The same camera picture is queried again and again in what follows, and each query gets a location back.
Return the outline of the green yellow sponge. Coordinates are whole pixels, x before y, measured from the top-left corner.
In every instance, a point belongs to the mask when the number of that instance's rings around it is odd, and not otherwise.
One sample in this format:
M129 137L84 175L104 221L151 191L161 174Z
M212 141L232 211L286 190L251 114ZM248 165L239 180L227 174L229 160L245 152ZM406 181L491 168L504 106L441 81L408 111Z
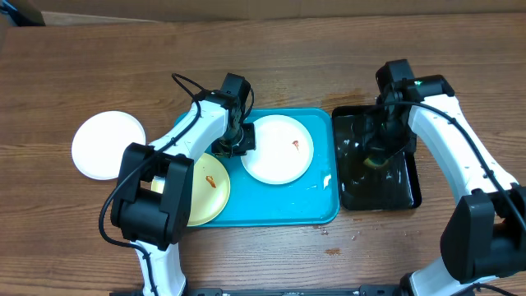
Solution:
M389 158L378 155L369 155L362 163L368 168L379 169L389 163Z

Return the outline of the white plate with red stain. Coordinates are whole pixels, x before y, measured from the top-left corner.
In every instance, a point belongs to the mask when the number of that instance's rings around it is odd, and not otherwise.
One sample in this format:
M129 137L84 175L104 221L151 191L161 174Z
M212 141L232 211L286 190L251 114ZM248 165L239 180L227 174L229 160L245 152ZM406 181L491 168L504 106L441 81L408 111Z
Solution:
M241 160L256 180L270 185L291 183L309 168L314 145L311 134L297 119L267 115L254 122L256 148Z

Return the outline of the white plate front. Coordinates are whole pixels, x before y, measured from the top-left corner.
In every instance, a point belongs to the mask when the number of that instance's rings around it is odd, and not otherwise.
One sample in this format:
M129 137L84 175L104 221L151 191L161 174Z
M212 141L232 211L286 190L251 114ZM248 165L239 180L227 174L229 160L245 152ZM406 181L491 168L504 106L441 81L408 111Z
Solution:
M72 160L88 178L110 180L118 176L124 150L145 144L145 130L128 113L106 111L86 120L72 141Z

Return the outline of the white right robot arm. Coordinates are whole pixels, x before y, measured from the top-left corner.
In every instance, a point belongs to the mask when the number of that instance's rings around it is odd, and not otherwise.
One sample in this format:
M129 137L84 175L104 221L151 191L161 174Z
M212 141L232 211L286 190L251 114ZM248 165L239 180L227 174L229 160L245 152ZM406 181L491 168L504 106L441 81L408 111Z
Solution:
M362 162L380 168L419 137L456 203L441 255L405 275L399 295L468 295L525 269L525 188L491 156L442 75L415 77L407 60L376 72L380 95L367 113Z

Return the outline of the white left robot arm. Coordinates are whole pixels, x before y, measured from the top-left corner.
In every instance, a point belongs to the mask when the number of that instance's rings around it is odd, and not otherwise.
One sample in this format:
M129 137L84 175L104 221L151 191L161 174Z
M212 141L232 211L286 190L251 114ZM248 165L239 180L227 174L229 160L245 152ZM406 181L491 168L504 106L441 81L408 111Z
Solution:
M246 123L255 97L242 76L226 75L217 90L191 93L186 117L149 145L123 152L117 186L99 214L108 243L136 251L144 276L142 295L186 295L178 243L191 214L194 167L206 150L231 158L255 150L255 128Z

